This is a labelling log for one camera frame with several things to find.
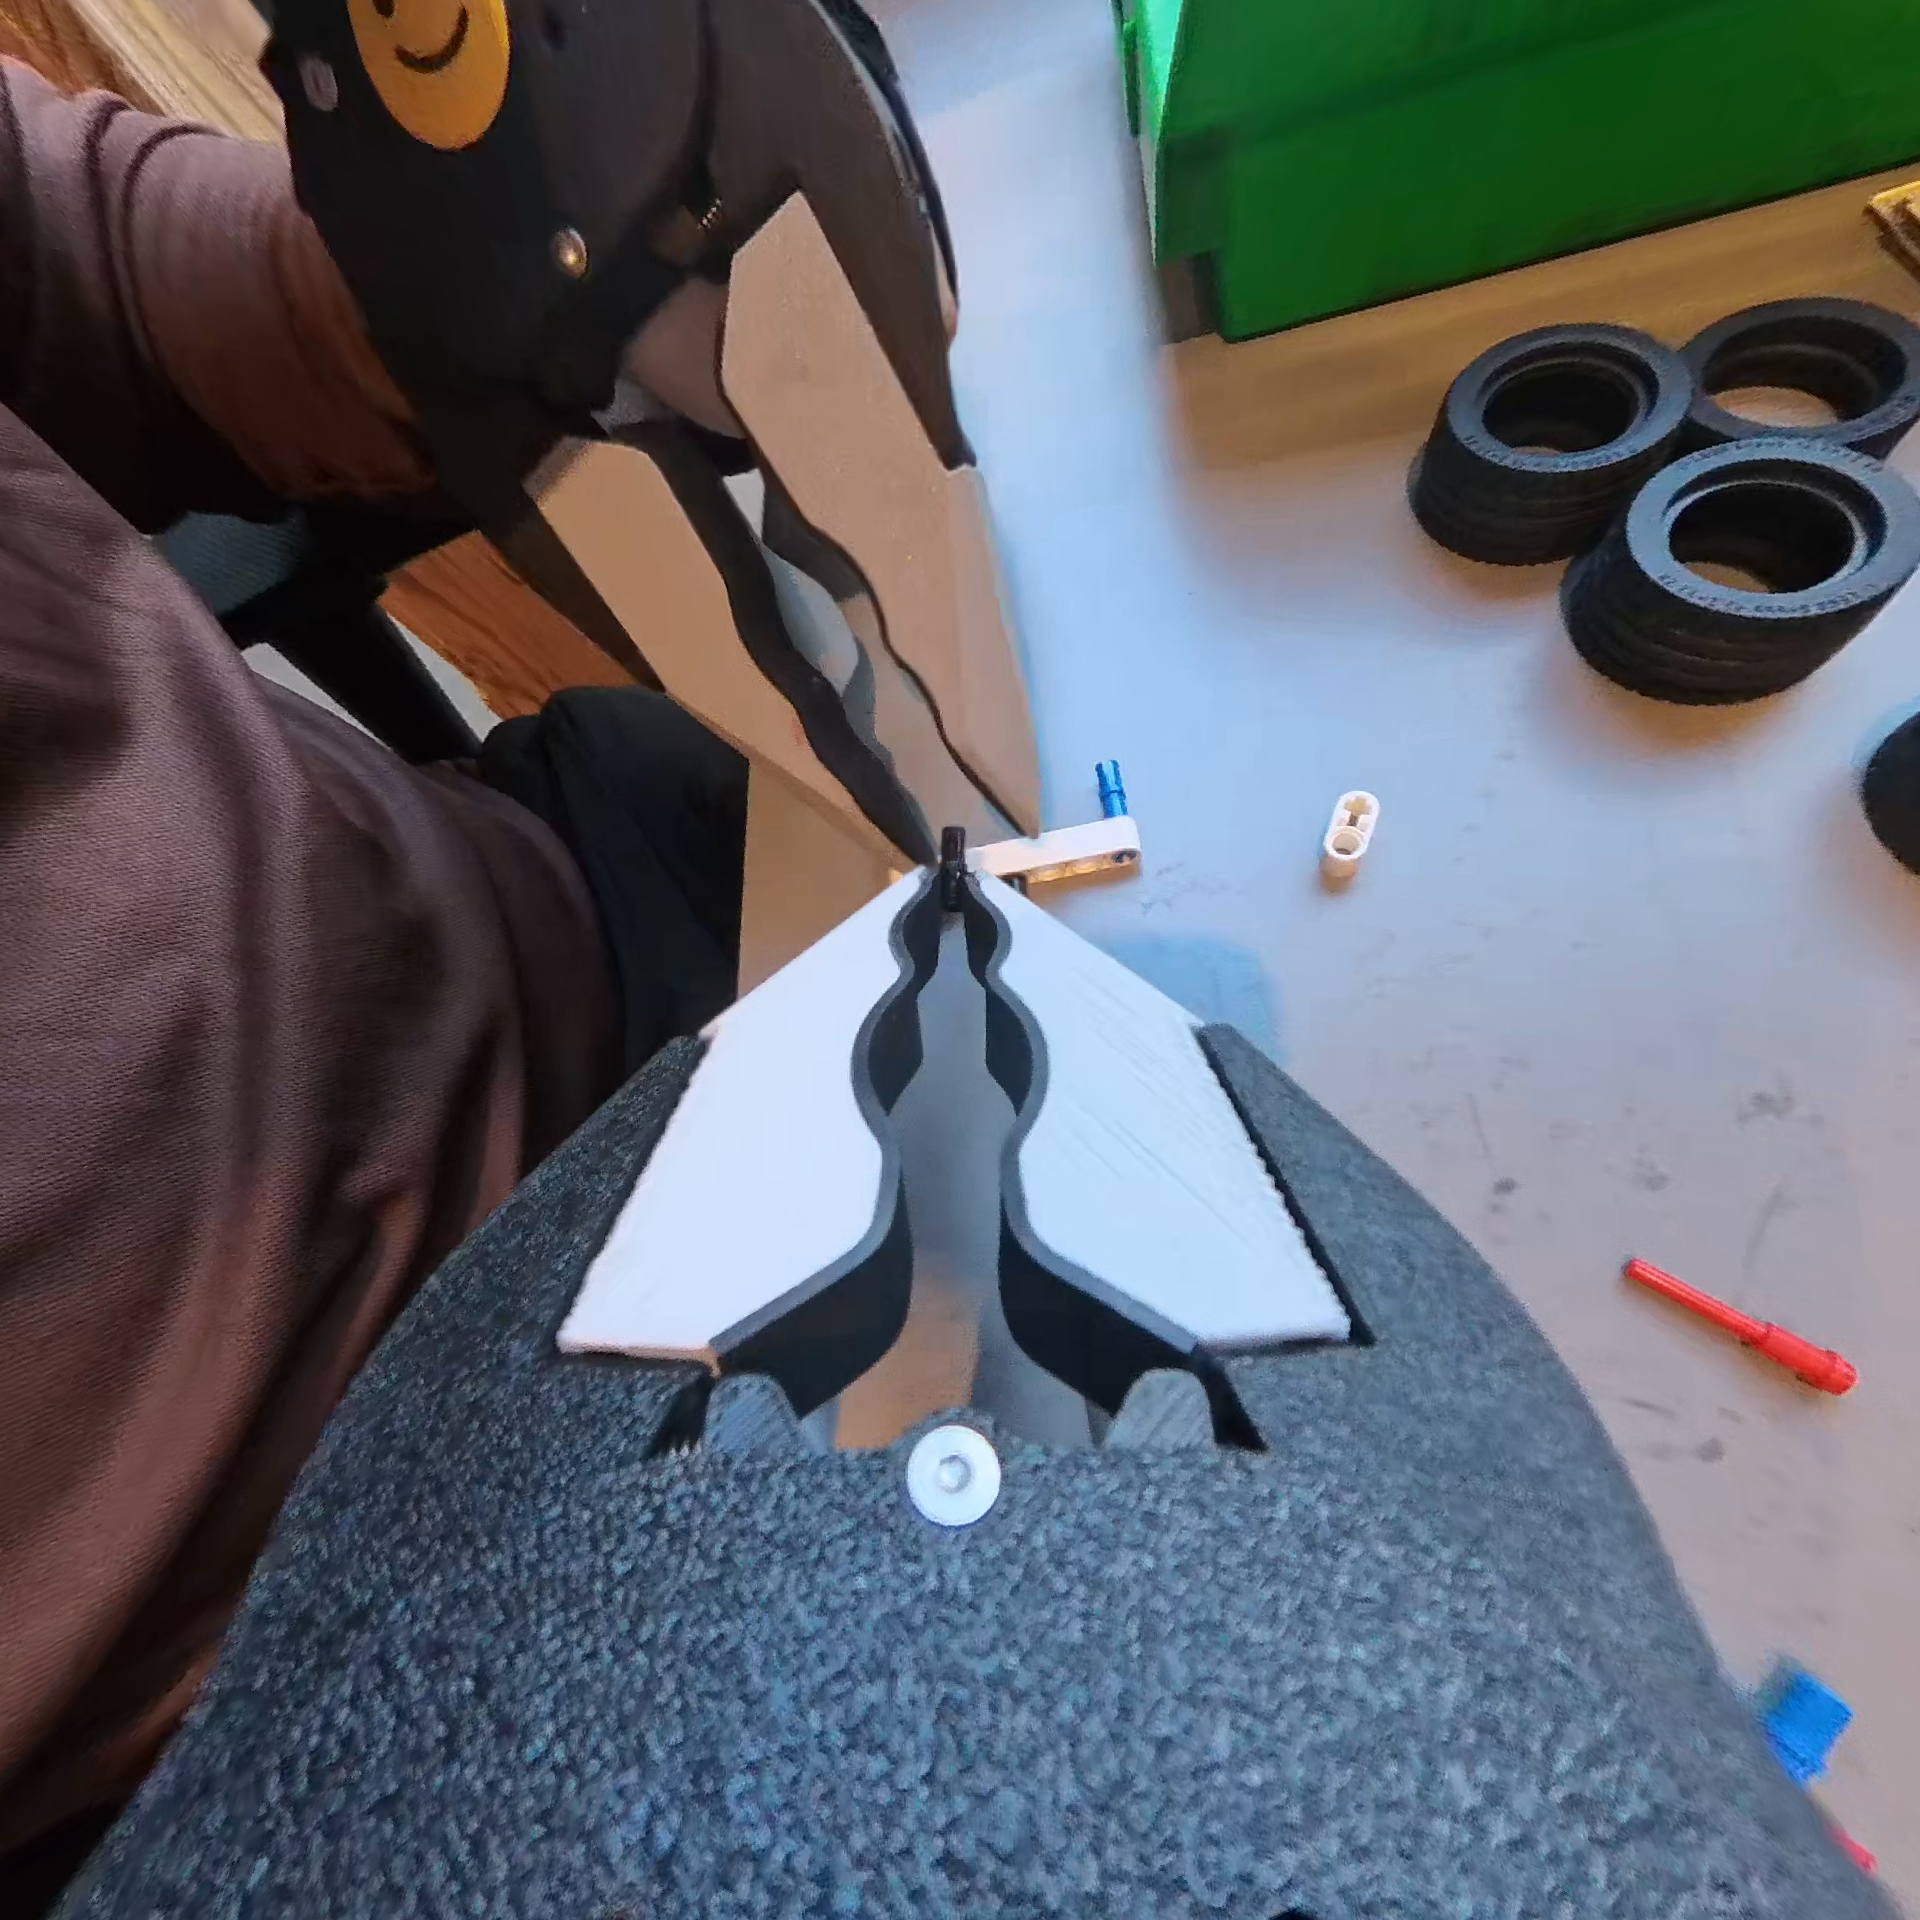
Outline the white beam assembly with pins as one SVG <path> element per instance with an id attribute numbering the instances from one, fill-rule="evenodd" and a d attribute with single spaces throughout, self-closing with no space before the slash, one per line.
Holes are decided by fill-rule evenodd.
<path id="1" fill-rule="evenodd" d="M 1751 1709 L 1782 1774 L 1810 1791 L 1857 1724 L 1857 1709 L 1810 1668 L 1777 1660 L 1759 1677 Z"/>

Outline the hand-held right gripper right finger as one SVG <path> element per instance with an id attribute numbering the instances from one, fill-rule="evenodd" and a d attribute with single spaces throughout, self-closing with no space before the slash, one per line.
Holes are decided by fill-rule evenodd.
<path id="1" fill-rule="evenodd" d="M 1261 1448 L 1229 1360 L 1337 1345 L 1353 1311 L 1202 1042 L 1158 988 L 988 872 L 959 879 L 999 1153 L 999 1306 L 1113 1424 L 1156 1373 Z"/>

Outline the wooden plank frame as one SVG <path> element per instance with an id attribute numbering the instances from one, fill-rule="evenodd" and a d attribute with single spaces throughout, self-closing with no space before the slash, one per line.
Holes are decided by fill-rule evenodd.
<path id="1" fill-rule="evenodd" d="M 483 534 L 458 534 L 396 566 L 379 599 L 467 727 L 539 713 L 561 690 L 657 684 L 553 610 Z"/>

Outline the black rubber toy tyre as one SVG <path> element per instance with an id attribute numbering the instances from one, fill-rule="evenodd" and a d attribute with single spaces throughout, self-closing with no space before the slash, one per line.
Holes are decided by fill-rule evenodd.
<path id="1" fill-rule="evenodd" d="M 1526 329 L 1453 377 L 1407 503 L 1427 534 L 1462 560 L 1572 560 L 1666 466 L 1693 394 L 1689 360 L 1642 329 Z"/>
<path id="2" fill-rule="evenodd" d="M 1703 326 L 1682 349 L 1695 393 L 1678 450 L 1764 436 L 1850 448 L 1883 460 L 1918 420 L 1918 325 L 1870 301 L 1794 297 L 1754 303 Z M 1803 393 L 1826 423 L 1764 423 L 1726 394 Z"/>
<path id="3" fill-rule="evenodd" d="M 1859 781 L 1868 830 L 1910 874 L 1920 872 L 1918 748 L 1920 714 L 1913 710 L 1873 749 Z"/>
<path id="4" fill-rule="evenodd" d="M 1569 566 L 1581 661 L 1665 703 L 1754 703 L 1834 661 L 1908 585 L 1918 497 L 1882 460 L 1788 434 L 1646 480 Z"/>

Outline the green plastic bin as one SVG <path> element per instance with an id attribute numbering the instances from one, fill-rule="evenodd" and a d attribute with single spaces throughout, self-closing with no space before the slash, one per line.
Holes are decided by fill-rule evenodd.
<path id="1" fill-rule="evenodd" d="M 1916 161 L 1916 1 L 1117 1 L 1148 244 L 1229 343 Z"/>

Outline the person's torso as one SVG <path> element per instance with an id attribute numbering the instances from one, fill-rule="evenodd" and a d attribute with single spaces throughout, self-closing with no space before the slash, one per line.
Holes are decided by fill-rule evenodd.
<path id="1" fill-rule="evenodd" d="M 138 1789 L 332 1410 L 734 976 L 745 764 L 653 693 L 419 770 L 5 412 L 5 1912 Z"/>

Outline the red plastic axle pin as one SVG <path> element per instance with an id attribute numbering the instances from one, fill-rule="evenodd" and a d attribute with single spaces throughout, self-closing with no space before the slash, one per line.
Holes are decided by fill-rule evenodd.
<path id="1" fill-rule="evenodd" d="M 1845 1399 L 1859 1384 L 1859 1368 L 1838 1351 L 1821 1349 L 1788 1328 L 1741 1311 L 1654 1263 L 1630 1257 L 1622 1261 L 1622 1279 L 1692 1313 L 1820 1394 Z"/>

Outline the person's left forearm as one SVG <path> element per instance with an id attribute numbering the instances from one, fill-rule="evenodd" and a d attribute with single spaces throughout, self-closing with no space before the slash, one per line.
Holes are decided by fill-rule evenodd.
<path id="1" fill-rule="evenodd" d="M 3 398 L 86 489 L 155 534 L 186 513 L 423 508 L 409 401 L 271 145 L 3 86 Z"/>

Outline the white holed brick beam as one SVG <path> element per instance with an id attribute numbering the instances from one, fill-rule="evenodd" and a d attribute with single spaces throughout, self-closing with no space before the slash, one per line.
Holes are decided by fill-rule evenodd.
<path id="1" fill-rule="evenodd" d="M 966 869 L 1005 885 L 1034 887 L 1130 872 L 1138 865 L 1140 855 L 1138 823 L 1121 814 L 1038 836 L 1015 836 L 972 847 Z"/>

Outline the grey desk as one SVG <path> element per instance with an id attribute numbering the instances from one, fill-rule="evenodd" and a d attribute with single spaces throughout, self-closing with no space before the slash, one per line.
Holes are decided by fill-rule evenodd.
<path id="1" fill-rule="evenodd" d="M 870 5 L 963 264 L 956 389 L 1054 820 L 1115 756 L 1143 874 L 1063 909 L 1241 1024 L 1505 1273 L 1575 1368 L 1721 1660 L 1857 1709 L 1843 1823 L 1913 1870 L 1916 878 L 1857 768 L 1916 706 L 1906 591 L 1771 703 L 1569 647 L 1554 568 L 1406 500 L 1435 401 L 1554 320 L 1669 340 L 1794 293 L 1908 305 L 1834 186 L 1316 321 L 1166 335 L 1107 5 Z M 1322 839 L 1380 800 L 1347 887 Z M 1845 1399 L 1622 1279 L 1838 1351 Z"/>

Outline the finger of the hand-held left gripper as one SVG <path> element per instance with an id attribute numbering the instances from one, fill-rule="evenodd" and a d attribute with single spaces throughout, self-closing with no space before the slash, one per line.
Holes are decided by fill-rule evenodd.
<path id="1" fill-rule="evenodd" d="M 1041 737 L 985 484 L 932 446 L 802 192 L 734 256 L 719 377 L 805 525 L 863 582 L 948 761 L 1038 834 Z"/>
<path id="2" fill-rule="evenodd" d="M 932 863 L 938 831 L 849 706 L 846 621 L 681 431 L 567 440 L 530 497 L 538 556 L 572 566 L 676 706 L 867 853 Z"/>

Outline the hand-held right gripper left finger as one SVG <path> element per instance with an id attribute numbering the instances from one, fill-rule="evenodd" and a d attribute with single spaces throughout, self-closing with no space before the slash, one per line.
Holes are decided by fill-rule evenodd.
<path id="1" fill-rule="evenodd" d="M 894 1349 L 915 1265 L 897 1104 L 945 922 L 939 872 L 913 870 L 708 1022 L 562 1352 L 769 1376 L 810 1416 Z"/>

